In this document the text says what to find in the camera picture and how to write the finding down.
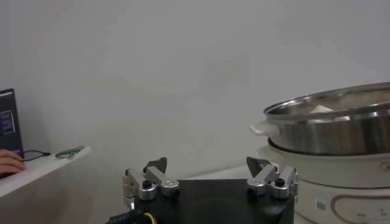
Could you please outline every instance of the finger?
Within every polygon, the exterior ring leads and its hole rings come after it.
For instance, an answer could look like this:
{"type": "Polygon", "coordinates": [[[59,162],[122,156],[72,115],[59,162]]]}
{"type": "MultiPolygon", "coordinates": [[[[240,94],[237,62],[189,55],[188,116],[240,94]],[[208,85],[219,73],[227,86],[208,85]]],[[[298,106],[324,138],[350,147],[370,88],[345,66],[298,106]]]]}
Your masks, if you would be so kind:
{"type": "Polygon", "coordinates": [[[14,159],[19,160],[19,161],[23,160],[22,157],[20,157],[15,152],[11,152],[11,151],[6,150],[6,149],[0,149],[0,157],[11,157],[11,158],[14,158],[14,159]]]}
{"type": "Polygon", "coordinates": [[[24,170],[24,164],[21,161],[9,157],[0,158],[0,165],[14,166],[18,169],[24,170]]]}
{"type": "Polygon", "coordinates": [[[3,173],[19,173],[19,172],[22,172],[22,170],[14,167],[14,166],[2,166],[2,165],[0,165],[0,174],[3,174],[3,173]]]}

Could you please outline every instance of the cable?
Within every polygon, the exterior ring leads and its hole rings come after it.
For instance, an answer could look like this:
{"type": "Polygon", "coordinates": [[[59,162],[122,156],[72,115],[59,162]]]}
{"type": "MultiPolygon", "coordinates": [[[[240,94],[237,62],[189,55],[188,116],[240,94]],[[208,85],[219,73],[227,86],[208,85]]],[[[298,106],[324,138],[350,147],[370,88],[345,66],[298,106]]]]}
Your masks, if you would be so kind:
{"type": "Polygon", "coordinates": [[[150,214],[148,212],[145,212],[144,215],[148,216],[150,218],[152,224],[157,224],[156,219],[155,219],[155,217],[152,214],[150,214]]]}
{"type": "Polygon", "coordinates": [[[28,162],[28,161],[32,161],[32,160],[35,160],[35,159],[38,159],[38,158],[41,158],[41,157],[44,157],[44,156],[51,155],[51,153],[49,153],[49,152],[42,152],[42,151],[39,151],[39,150],[28,150],[28,151],[24,151],[23,153],[29,153],[29,152],[37,152],[37,153],[41,153],[41,155],[33,157],[31,159],[24,159],[23,162],[28,162]]]}

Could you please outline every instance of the laptop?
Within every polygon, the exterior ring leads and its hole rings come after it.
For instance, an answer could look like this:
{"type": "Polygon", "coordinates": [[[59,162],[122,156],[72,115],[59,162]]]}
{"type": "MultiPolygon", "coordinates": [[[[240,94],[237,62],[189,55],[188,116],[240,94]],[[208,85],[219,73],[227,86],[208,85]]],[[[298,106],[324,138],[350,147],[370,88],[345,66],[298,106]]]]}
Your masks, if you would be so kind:
{"type": "Polygon", "coordinates": [[[23,157],[23,147],[16,110],[15,91],[0,91],[0,149],[13,151],[23,157]]]}

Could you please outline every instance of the white table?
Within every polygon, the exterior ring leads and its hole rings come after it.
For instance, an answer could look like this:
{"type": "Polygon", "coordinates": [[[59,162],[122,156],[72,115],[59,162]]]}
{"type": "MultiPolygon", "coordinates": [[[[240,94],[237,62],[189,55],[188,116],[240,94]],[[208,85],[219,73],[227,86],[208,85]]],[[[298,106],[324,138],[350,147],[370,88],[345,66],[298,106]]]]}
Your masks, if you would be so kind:
{"type": "Polygon", "coordinates": [[[57,159],[55,155],[26,162],[26,169],[20,173],[0,179],[0,197],[3,197],[26,184],[33,182],[81,157],[89,154],[91,147],[85,147],[72,158],[57,159]]]}

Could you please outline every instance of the stainless steel pot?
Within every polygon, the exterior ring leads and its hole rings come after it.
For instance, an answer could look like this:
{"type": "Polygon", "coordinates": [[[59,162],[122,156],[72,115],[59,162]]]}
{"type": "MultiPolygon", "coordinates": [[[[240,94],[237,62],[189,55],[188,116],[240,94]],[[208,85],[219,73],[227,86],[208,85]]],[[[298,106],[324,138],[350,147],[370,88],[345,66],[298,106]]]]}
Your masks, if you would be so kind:
{"type": "Polygon", "coordinates": [[[264,113],[266,121],[251,129],[282,150],[328,156],[390,153],[390,82],[298,97],[264,113]]]}

